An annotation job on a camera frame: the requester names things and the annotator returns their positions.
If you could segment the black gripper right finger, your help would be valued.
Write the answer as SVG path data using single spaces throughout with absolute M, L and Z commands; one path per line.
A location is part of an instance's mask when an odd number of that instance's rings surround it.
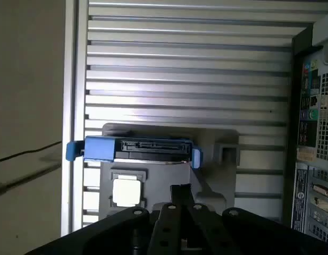
M 328 254 L 328 244 L 240 208 L 217 214 L 181 186 L 182 254 Z

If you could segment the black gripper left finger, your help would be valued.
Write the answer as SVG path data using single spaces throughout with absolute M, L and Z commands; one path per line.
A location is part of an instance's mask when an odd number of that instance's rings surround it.
M 135 206 L 40 246 L 30 254 L 180 254 L 182 186 L 158 210 Z

